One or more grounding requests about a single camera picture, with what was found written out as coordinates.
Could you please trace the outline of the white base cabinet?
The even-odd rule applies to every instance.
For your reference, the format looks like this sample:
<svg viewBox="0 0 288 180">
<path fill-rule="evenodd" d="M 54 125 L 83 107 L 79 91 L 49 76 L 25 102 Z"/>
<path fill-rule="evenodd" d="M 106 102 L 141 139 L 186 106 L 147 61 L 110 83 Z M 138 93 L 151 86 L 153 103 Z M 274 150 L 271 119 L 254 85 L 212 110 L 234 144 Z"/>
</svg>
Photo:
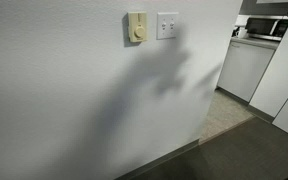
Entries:
<svg viewBox="0 0 288 180">
<path fill-rule="evenodd" d="M 218 86 L 249 102 L 273 53 L 273 49 L 231 42 Z"/>
</svg>

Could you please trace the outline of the grey countertop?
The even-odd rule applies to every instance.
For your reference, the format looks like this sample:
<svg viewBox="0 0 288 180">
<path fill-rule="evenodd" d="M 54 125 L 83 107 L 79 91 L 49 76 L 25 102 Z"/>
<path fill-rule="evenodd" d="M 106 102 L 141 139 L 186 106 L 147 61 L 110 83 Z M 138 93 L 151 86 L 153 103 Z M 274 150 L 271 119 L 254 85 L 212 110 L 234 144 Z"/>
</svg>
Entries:
<svg viewBox="0 0 288 180">
<path fill-rule="evenodd" d="M 276 50 L 279 46 L 279 42 L 262 40 L 262 39 L 255 39 L 255 38 L 232 37 L 231 41 L 243 43 L 243 44 L 248 44 L 248 45 L 253 45 L 253 46 L 258 46 L 258 47 L 263 47 L 263 48 L 268 48 L 268 49 L 273 49 L 273 50 Z"/>
</svg>

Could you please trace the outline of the grey wall baseboard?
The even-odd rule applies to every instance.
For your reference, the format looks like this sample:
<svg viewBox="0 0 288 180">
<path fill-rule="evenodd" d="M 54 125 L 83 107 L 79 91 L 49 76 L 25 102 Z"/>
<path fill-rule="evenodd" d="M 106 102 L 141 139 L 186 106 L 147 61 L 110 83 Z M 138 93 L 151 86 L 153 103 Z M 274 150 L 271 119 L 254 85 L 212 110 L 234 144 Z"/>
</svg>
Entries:
<svg viewBox="0 0 288 180">
<path fill-rule="evenodd" d="M 180 147 L 180 148 L 178 148 L 178 149 L 176 149 L 176 150 L 174 150 L 174 151 L 172 151 L 166 155 L 163 155 L 160 158 L 155 159 L 155 160 L 153 160 L 153 161 L 151 161 L 151 162 L 149 162 L 149 163 L 147 163 L 147 164 L 145 164 L 145 165 L 143 165 L 143 166 L 141 166 L 141 167 L 139 167 L 139 168 L 137 168 L 131 172 L 128 172 L 128 173 L 126 173 L 126 174 L 124 174 L 118 178 L 115 178 L 114 180 L 131 180 L 132 178 L 134 178 L 138 175 L 141 175 L 141 174 L 151 170 L 152 168 L 157 167 L 157 166 L 165 163 L 166 161 L 171 160 L 171 159 L 197 147 L 198 145 L 199 145 L 199 139 L 194 140 L 194 141 L 192 141 L 192 142 L 190 142 L 190 143 L 188 143 L 188 144 L 186 144 L 186 145 L 184 145 L 184 146 L 182 146 L 182 147 Z"/>
</svg>

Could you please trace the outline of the white double switch plate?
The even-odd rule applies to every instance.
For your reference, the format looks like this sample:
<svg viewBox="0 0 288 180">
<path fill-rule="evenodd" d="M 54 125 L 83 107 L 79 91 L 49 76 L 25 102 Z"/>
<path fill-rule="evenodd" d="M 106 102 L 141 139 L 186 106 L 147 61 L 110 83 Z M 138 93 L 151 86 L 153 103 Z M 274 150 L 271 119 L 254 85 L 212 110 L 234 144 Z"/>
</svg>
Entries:
<svg viewBox="0 0 288 180">
<path fill-rule="evenodd" d="M 175 38 L 177 35 L 178 12 L 158 12 L 157 13 L 157 39 Z M 162 23 L 166 23 L 165 30 L 162 30 Z M 170 28 L 170 23 L 174 22 L 174 29 Z"/>
</svg>

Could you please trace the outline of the small items on counter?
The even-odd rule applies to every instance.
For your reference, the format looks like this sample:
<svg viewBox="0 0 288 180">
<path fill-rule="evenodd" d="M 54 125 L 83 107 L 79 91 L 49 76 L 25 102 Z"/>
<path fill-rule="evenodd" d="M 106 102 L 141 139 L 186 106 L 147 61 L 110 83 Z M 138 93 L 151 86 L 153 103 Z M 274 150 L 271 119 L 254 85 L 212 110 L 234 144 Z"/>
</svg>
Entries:
<svg viewBox="0 0 288 180">
<path fill-rule="evenodd" d="M 237 27 L 233 30 L 233 37 L 237 38 L 246 38 L 247 37 L 247 29 L 245 27 Z"/>
</svg>

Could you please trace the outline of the beige wall thermostat dial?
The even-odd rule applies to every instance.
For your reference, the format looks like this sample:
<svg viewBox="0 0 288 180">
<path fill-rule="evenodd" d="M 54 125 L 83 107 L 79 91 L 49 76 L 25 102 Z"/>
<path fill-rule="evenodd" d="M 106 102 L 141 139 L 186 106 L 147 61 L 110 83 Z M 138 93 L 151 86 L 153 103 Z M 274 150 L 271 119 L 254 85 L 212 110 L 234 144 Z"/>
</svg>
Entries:
<svg viewBox="0 0 288 180">
<path fill-rule="evenodd" d="M 143 42 L 147 40 L 147 13 L 128 13 L 128 34 L 131 42 Z"/>
</svg>

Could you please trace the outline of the black microwave oven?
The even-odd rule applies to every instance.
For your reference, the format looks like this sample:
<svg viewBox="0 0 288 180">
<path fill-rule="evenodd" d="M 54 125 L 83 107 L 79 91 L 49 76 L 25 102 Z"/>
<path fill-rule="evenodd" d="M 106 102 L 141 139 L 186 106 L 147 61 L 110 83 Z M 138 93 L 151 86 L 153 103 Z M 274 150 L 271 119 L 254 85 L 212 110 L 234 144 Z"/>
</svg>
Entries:
<svg viewBox="0 0 288 180">
<path fill-rule="evenodd" d="M 251 38 L 281 41 L 288 29 L 288 16 L 250 16 L 246 30 Z"/>
</svg>

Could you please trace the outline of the white tall cabinet panel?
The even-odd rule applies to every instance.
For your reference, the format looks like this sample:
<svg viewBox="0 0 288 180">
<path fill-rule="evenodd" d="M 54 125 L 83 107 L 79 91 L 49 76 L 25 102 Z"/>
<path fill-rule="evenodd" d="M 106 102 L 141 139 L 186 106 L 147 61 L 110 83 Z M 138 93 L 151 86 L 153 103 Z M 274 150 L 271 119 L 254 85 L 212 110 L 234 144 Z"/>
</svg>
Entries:
<svg viewBox="0 0 288 180">
<path fill-rule="evenodd" d="M 288 29 L 250 101 L 250 106 L 275 117 L 287 99 Z"/>
</svg>

